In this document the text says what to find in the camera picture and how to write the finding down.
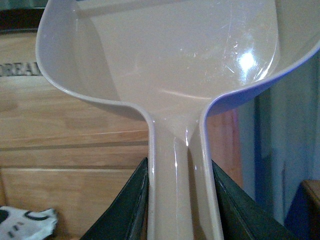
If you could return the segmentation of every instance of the wood grain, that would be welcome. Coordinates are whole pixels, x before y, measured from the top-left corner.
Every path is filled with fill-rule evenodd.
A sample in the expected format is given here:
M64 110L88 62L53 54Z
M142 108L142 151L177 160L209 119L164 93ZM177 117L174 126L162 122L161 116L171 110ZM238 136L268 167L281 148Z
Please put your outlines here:
M3 168L7 204L59 214L57 234L82 236L113 202L132 169Z
M238 112L236 109L208 117L212 159L240 186L243 186Z
M135 169L148 156L148 145L69 147L0 151L3 167Z
M0 173L0 206L6 206L6 193L5 193L5 185L2 180L2 175Z

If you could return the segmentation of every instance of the wooden cabinet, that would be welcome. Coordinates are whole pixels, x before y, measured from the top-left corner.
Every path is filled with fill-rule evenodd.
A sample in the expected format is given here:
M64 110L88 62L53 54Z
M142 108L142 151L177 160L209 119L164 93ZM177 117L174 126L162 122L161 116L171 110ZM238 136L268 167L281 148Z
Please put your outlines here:
M55 208L58 236L81 236L148 156L148 126L54 88L37 68L35 39L0 35L0 204ZM241 185L237 111L208 128L213 158Z

